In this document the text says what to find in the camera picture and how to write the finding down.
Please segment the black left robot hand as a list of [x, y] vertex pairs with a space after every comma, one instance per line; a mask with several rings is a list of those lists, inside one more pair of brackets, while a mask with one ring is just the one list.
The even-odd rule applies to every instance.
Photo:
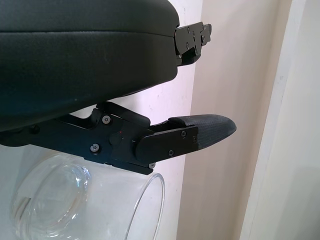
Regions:
[[215, 114], [146, 116], [113, 103], [195, 63], [212, 26], [181, 26], [167, 0], [3, 0], [0, 143], [34, 145], [144, 175], [237, 129]]

